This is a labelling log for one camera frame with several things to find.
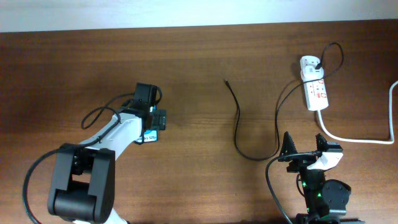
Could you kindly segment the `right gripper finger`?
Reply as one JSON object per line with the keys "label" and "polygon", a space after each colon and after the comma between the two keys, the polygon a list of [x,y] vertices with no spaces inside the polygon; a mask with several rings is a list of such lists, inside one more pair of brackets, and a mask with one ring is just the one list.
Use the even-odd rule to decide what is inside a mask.
{"label": "right gripper finger", "polygon": [[318,152],[325,152],[328,149],[327,140],[321,133],[316,135],[316,143],[317,143],[317,151]]}
{"label": "right gripper finger", "polygon": [[283,142],[282,142],[282,147],[280,149],[280,154],[279,156],[286,156],[286,155],[291,155],[291,154],[296,154],[297,149],[295,147],[295,143],[289,134],[288,131],[284,133],[283,137]]}

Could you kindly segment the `blue Samsung Galaxy smartphone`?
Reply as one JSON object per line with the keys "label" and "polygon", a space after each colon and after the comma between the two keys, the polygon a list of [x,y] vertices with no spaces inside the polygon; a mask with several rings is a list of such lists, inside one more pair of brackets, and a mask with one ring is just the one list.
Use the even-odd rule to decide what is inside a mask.
{"label": "blue Samsung Galaxy smartphone", "polygon": [[152,120],[149,129],[146,129],[144,132],[140,132],[141,135],[134,141],[134,144],[141,145],[158,141],[159,113],[156,106],[150,108],[150,118]]}

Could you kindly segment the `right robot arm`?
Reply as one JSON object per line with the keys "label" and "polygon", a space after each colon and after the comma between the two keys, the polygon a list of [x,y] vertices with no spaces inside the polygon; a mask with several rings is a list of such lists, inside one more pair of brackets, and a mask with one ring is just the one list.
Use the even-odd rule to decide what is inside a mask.
{"label": "right robot arm", "polygon": [[325,172],[336,167],[343,157],[343,148],[337,142],[327,141],[316,135],[317,149],[299,153],[288,132],[284,133],[279,162],[288,162],[287,172],[297,173],[301,181],[302,195],[307,208],[299,213],[295,223],[363,223],[358,218],[345,219],[346,205],[351,187],[336,179],[326,179]]}

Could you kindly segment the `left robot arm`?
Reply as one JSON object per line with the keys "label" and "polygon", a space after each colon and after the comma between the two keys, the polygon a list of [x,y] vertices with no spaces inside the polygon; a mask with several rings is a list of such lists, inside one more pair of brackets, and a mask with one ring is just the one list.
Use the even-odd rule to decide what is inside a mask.
{"label": "left robot arm", "polygon": [[162,91],[138,83],[132,98],[113,111],[110,122],[79,144],[57,152],[47,201],[49,214],[72,223],[125,223],[114,208],[116,160],[145,133],[165,130],[166,111],[157,108]]}

